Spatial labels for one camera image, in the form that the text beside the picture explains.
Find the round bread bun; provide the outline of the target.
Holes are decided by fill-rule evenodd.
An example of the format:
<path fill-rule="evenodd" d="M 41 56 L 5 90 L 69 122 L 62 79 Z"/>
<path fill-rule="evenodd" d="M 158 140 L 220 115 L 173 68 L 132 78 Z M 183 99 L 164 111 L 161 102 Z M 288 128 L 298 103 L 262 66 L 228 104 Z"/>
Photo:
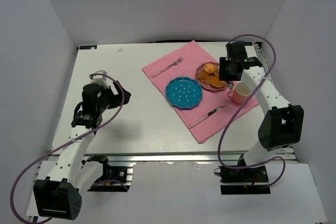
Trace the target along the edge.
<path fill-rule="evenodd" d="M 219 66 L 215 66 L 214 76 L 219 77 Z"/>
<path fill-rule="evenodd" d="M 207 63 L 204 65 L 203 69 L 207 74 L 213 75 L 215 72 L 215 65 L 212 63 Z"/>

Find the metal tongs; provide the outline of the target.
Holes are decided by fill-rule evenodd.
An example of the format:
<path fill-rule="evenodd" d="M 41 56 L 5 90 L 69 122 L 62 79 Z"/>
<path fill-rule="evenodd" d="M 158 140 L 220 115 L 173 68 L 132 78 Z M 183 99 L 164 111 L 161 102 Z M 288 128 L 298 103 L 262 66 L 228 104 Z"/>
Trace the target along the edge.
<path fill-rule="evenodd" d="M 233 88 L 234 88 L 234 83 L 233 83 L 232 81 L 229 81 L 229 82 L 227 83 L 227 86 L 228 86 L 228 88 L 229 88 L 230 90 L 233 90 Z"/>

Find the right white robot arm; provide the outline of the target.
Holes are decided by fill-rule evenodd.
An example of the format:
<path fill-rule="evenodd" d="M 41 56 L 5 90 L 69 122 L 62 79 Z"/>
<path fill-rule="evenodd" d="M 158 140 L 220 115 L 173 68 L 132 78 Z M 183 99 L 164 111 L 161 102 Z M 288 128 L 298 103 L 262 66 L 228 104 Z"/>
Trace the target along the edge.
<path fill-rule="evenodd" d="M 258 141 L 242 155 L 237 169 L 263 166 L 276 150 L 300 141 L 304 110 L 280 94 L 261 61 L 247 56 L 244 42 L 229 42 L 226 50 L 227 56 L 219 60 L 220 80 L 246 85 L 251 92 L 249 99 L 255 98 L 264 114 L 258 129 Z"/>

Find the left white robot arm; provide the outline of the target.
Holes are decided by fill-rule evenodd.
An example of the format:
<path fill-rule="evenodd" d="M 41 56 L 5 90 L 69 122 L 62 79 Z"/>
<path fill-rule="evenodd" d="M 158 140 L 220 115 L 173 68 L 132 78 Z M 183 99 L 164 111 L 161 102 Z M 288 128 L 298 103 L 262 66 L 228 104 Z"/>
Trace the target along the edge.
<path fill-rule="evenodd" d="M 82 100 L 75 108 L 71 129 L 56 164 L 44 179 L 36 180 L 33 192 L 41 217 L 75 220 L 81 210 L 82 197 L 99 179 L 107 178 L 108 159 L 92 156 L 83 160 L 98 129 L 104 127 L 102 115 L 109 109 L 121 109 L 130 100 L 118 81 L 117 93 L 107 84 L 109 76 L 99 70 L 89 76 L 91 82 L 82 89 Z"/>

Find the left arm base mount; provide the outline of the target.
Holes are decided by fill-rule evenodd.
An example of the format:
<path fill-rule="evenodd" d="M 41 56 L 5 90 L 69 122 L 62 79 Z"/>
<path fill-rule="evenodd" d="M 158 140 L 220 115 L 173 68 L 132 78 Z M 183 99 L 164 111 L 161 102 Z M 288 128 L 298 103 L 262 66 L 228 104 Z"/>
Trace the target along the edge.
<path fill-rule="evenodd" d="M 102 175 L 94 181 L 97 185 L 91 186 L 88 191 L 109 193 L 126 193 L 128 191 L 130 188 L 128 183 L 131 182 L 131 180 L 127 178 L 127 176 L 130 175 L 130 167 L 125 165 L 111 165 L 108 157 L 104 155 L 91 155 L 87 159 L 83 159 L 81 161 L 81 168 L 84 168 L 84 166 L 89 162 L 98 162 L 102 164 L 103 167 Z"/>

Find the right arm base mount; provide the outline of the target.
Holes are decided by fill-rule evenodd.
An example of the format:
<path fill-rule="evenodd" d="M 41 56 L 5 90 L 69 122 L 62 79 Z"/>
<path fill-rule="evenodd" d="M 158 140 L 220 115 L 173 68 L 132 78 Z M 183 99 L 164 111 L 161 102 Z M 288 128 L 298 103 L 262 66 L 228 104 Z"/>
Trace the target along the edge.
<path fill-rule="evenodd" d="M 220 178 L 222 195 L 270 194 L 269 179 L 264 166 L 249 169 L 228 169 L 219 166 L 214 174 Z"/>

